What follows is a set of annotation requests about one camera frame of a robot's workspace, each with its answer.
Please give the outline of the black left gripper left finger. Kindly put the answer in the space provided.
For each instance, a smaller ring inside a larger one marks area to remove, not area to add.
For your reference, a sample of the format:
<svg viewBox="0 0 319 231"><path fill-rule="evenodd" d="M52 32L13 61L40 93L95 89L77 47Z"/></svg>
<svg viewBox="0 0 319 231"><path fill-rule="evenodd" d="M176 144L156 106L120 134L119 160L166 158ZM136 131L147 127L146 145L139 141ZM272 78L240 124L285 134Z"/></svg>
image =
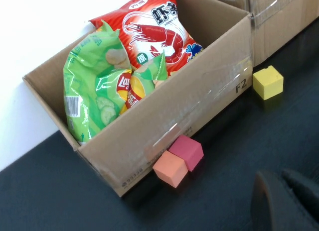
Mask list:
<svg viewBox="0 0 319 231"><path fill-rule="evenodd" d="M278 175L258 171L255 176L251 219L254 231L309 231L311 218Z"/></svg>

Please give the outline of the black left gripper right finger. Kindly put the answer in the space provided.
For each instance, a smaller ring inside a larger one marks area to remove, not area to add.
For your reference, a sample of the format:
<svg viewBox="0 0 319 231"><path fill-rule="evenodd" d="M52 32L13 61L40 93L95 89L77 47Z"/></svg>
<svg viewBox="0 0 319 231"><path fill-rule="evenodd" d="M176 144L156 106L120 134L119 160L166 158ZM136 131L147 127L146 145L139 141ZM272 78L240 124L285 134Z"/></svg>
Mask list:
<svg viewBox="0 0 319 231"><path fill-rule="evenodd" d="M292 169L284 169L282 178L293 192L313 231L319 230L319 184Z"/></svg>

